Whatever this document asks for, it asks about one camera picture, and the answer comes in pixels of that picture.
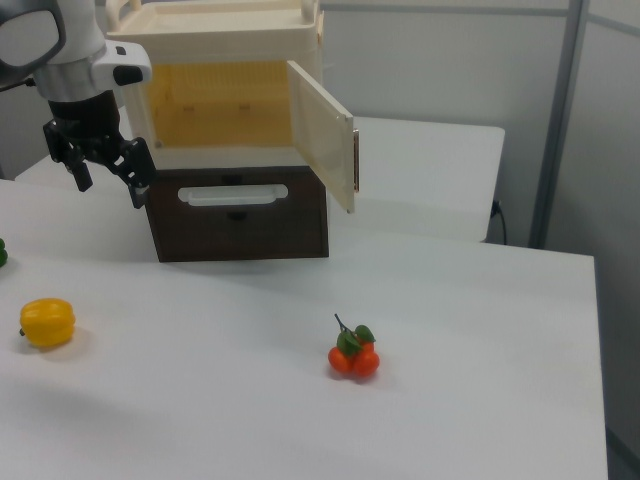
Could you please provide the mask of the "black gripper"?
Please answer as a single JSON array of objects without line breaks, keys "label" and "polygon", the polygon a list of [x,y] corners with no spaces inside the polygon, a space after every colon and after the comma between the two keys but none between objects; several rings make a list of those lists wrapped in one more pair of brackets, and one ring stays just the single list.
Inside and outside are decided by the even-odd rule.
[{"label": "black gripper", "polygon": [[43,126],[43,132],[50,157],[64,165],[78,190],[85,192],[93,185],[80,145],[88,142],[107,145],[106,168],[127,185],[133,207],[142,208],[156,177],[156,168],[143,138],[122,137],[114,93],[103,92],[74,102],[49,100],[48,105],[53,118]]}]

